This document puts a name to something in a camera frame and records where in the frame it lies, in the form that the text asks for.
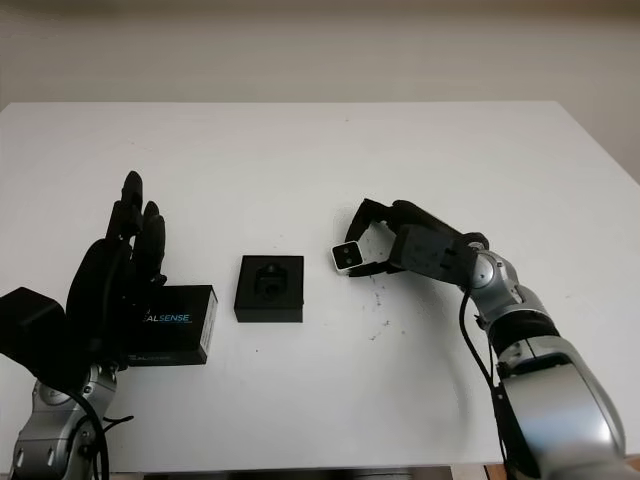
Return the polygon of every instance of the realsense box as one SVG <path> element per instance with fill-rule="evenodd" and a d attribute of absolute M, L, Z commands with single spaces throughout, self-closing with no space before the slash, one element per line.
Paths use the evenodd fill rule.
<path fill-rule="evenodd" d="M 211 285 L 160 288 L 127 339 L 130 366 L 207 362 L 218 300 Z"/>

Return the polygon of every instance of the black wire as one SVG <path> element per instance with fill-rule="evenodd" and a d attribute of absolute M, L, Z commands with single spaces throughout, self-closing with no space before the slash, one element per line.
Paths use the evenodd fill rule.
<path fill-rule="evenodd" d="M 71 431 L 71 438 L 74 438 L 75 435 L 78 434 L 78 432 L 80 431 L 80 427 L 82 427 L 82 425 L 84 425 L 85 423 L 87 423 L 89 421 L 89 415 L 85 415 L 84 417 L 82 417 L 80 420 L 78 420 L 78 423 L 76 423 L 76 426 L 73 428 L 73 430 Z"/>
<path fill-rule="evenodd" d="M 107 417 L 102 417 L 103 420 L 106 420 L 107 422 L 109 422 L 109 425 L 107 425 L 107 427 L 104 429 L 104 433 L 107 433 L 113 427 L 117 427 L 121 423 L 130 422 L 131 420 L 133 420 L 133 418 L 134 418 L 133 415 L 128 415 L 126 417 L 118 418 L 118 419 L 115 419 L 115 420 L 113 420 L 111 418 L 107 418 Z"/>
<path fill-rule="evenodd" d="M 117 427 L 118 425 L 120 425 L 121 423 L 126 423 L 129 422 L 131 420 L 134 419 L 133 415 L 127 415 L 126 417 L 122 417 L 122 418 L 109 418 L 109 417 L 102 417 L 102 419 L 105 422 L 108 422 L 109 425 L 107 425 L 106 428 L 104 428 L 102 430 L 102 432 L 104 434 L 106 434 L 109 430 L 111 430 L 113 427 Z M 93 460 L 92 460 L 92 464 L 93 464 L 93 478 L 95 480 L 100 480 L 100 477 L 98 476 L 98 453 L 96 452 L 96 454 L 93 456 Z"/>
<path fill-rule="evenodd" d="M 482 363 L 482 359 L 476 350 L 476 347 L 473 346 L 471 339 L 469 338 L 469 334 L 467 333 L 467 326 L 465 325 L 464 314 L 467 310 L 467 303 L 469 302 L 469 297 L 471 296 L 471 289 L 466 288 L 464 291 L 464 296 L 462 297 L 462 303 L 460 304 L 460 314 L 458 320 L 460 321 L 460 331 L 462 332 L 462 337 L 464 338 L 467 347 L 471 351 L 471 355 L 475 359 L 478 367 L 480 367 L 480 371 L 484 376 L 484 379 L 487 381 L 487 385 L 489 386 L 489 390 L 491 390 L 491 394 L 493 395 L 493 383 L 491 382 L 491 377 L 489 377 L 489 372 L 487 372 L 487 368 Z"/>
<path fill-rule="evenodd" d="M 489 368 L 491 369 L 491 385 L 495 386 L 493 381 L 493 348 L 491 348 L 491 340 L 489 340 L 489 336 L 487 335 L 487 346 L 489 347 Z"/>
<path fill-rule="evenodd" d="M 82 407 L 84 412 L 89 417 L 89 421 L 91 422 L 93 429 L 96 433 L 96 444 L 98 447 L 98 453 L 100 454 L 100 467 L 102 471 L 102 480 L 109 480 L 109 450 L 107 447 L 107 437 L 104 435 L 104 430 L 102 429 L 102 422 L 100 421 L 100 417 L 93 409 L 89 401 L 80 395 L 78 392 L 70 390 L 68 392 L 64 392 L 69 397 L 71 397 L 78 405 Z"/>
<path fill-rule="evenodd" d="M 487 385 L 489 386 L 489 390 L 491 391 L 492 405 L 494 405 L 493 415 L 495 417 L 495 399 L 496 399 L 496 396 L 498 395 L 498 389 L 493 384 L 493 380 L 494 380 L 493 349 L 491 348 L 491 342 L 489 342 L 489 362 L 491 363 L 491 374 L 489 374 L 489 372 L 487 372 L 487 367 L 485 367 L 484 363 L 482 362 L 482 359 L 480 358 L 480 355 L 478 355 L 478 351 L 476 350 L 476 347 L 473 345 L 473 342 L 471 342 L 471 339 L 469 338 L 469 334 L 467 332 L 467 326 L 465 324 L 465 312 L 467 310 L 467 303 L 469 303 L 470 296 L 471 296 L 471 288 L 466 288 L 464 291 L 464 296 L 462 297 L 462 303 L 460 304 L 460 314 L 458 318 L 458 320 L 460 321 L 460 331 L 462 332 L 462 337 L 464 338 L 464 341 L 467 344 L 467 347 L 471 351 L 471 355 L 473 355 L 473 358 L 478 364 L 478 367 L 480 367 L 482 376 L 484 376 L 484 379 L 486 380 Z M 500 454 L 502 455 L 502 462 L 504 464 L 504 468 L 507 471 L 507 475 L 509 475 L 510 470 L 509 470 L 509 463 L 507 462 L 507 455 L 505 453 L 505 445 L 502 440 L 502 435 L 500 433 L 500 426 L 497 425 L 497 423 L 498 421 L 496 418 L 496 430 L 498 432 L 498 443 L 500 445 Z"/>

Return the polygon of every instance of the black camera module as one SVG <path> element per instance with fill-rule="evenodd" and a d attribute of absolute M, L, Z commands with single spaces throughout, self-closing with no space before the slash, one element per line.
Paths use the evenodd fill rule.
<path fill-rule="evenodd" d="M 362 253 L 358 242 L 347 242 L 331 249 L 333 262 L 338 272 L 347 272 L 353 267 L 362 265 Z"/>

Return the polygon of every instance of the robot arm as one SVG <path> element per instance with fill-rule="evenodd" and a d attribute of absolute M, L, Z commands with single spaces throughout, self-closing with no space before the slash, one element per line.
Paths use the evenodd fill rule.
<path fill-rule="evenodd" d="M 115 395 L 116 372 L 127 368 L 127 322 L 142 318 L 154 289 L 166 281 L 160 274 L 164 219 L 153 202 L 144 215 L 141 209 L 142 179 L 131 172 L 105 237 L 82 260 L 66 311 L 26 288 L 0 297 L 0 353 L 37 378 L 11 480 L 88 480 L 98 458 L 101 478 L 108 480 L 105 432 L 111 426 L 103 430 L 102 419 Z"/>
<path fill-rule="evenodd" d="M 613 402 L 513 266 L 478 250 L 470 297 L 498 355 L 492 395 L 509 462 L 543 479 L 640 478 L 624 463 Z"/>
<path fill-rule="evenodd" d="M 396 240 L 386 262 L 362 264 L 359 251 L 350 252 L 371 222 L 385 222 Z M 624 462 L 624 431 L 611 399 L 538 297 L 520 285 L 513 266 L 489 250 L 482 234 L 463 235 L 406 201 L 386 207 L 365 199 L 345 242 L 334 248 L 334 259 L 350 276 L 408 270 L 465 291 L 461 328 L 487 379 L 511 475 L 640 479 Z M 497 386 L 466 335 L 469 299 L 498 356 Z"/>

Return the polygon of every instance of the black box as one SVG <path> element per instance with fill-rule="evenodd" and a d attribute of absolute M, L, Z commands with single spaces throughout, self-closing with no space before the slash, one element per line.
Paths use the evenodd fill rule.
<path fill-rule="evenodd" d="M 245 255 L 234 310 L 238 322 L 302 322 L 304 258 Z"/>
<path fill-rule="evenodd" d="M 160 288 L 127 338 L 131 366 L 202 365 L 218 305 L 211 285 Z"/>

